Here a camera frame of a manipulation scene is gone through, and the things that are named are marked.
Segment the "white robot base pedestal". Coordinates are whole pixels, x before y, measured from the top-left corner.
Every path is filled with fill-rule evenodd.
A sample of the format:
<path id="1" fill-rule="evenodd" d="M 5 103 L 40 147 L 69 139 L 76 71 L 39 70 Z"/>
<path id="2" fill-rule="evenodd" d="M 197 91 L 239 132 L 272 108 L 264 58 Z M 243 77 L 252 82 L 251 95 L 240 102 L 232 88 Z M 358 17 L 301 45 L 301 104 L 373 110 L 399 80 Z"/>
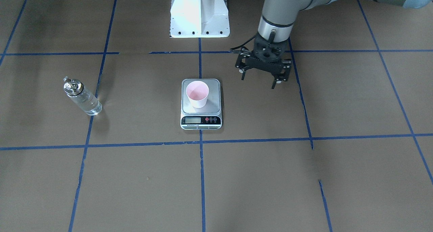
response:
<path id="1" fill-rule="evenodd" d="M 227 0 L 171 0 L 170 5 L 170 37 L 229 37 Z"/>

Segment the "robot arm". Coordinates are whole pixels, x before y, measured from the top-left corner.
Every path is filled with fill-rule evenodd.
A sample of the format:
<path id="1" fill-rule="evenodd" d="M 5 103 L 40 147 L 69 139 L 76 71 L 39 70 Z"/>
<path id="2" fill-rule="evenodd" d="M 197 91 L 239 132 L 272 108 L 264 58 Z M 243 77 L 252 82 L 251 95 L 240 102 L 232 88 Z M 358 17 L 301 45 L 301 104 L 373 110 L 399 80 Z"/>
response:
<path id="1" fill-rule="evenodd" d="M 236 53 L 235 67 L 242 79 L 250 69 L 257 69 L 273 76 L 272 89 L 276 84 L 286 82 L 293 66 L 292 59 L 285 59 L 294 23 L 299 12 L 316 6 L 331 4 L 337 0 L 265 0 L 256 35 L 250 38 L 253 49 L 246 44 L 231 48 Z M 418 9 L 432 0 L 369 0 L 377 3 L 392 4 L 404 8 Z"/>

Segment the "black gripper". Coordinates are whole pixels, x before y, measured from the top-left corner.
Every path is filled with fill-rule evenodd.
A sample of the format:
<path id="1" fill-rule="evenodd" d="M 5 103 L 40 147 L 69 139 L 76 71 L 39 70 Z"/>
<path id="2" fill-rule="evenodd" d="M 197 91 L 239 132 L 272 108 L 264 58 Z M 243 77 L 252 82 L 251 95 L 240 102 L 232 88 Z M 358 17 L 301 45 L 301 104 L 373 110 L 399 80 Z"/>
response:
<path id="1" fill-rule="evenodd" d="M 292 68 L 292 59 L 283 60 L 283 54 L 288 46 L 287 40 L 282 42 L 269 42 L 261 35 L 256 34 L 251 54 L 239 53 L 235 67 L 245 79 L 246 72 L 251 68 L 272 73 L 274 77 L 272 89 L 281 82 L 286 82 Z"/>

